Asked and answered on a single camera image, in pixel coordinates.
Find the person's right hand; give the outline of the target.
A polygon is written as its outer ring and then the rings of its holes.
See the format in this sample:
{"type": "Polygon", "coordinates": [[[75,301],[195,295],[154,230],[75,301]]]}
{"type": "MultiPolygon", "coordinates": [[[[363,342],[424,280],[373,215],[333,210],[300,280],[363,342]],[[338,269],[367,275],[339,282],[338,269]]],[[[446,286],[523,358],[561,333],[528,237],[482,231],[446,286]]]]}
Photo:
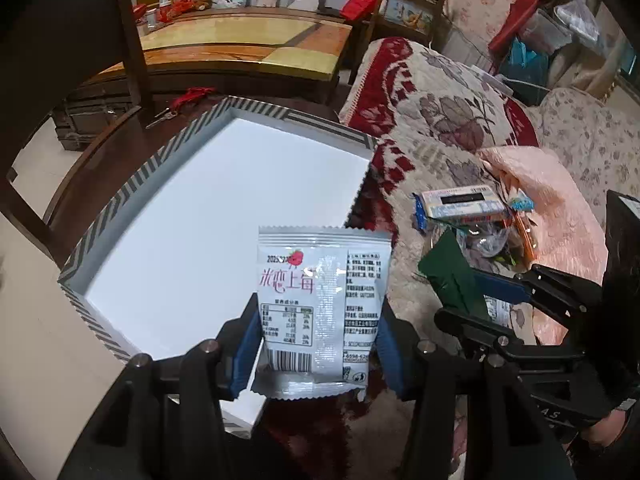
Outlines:
{"type": "Polygon", "coordinates": [[[598,452],[621,453],[639,451],[639,401],[620,406],[580,436],[598,452]]]}

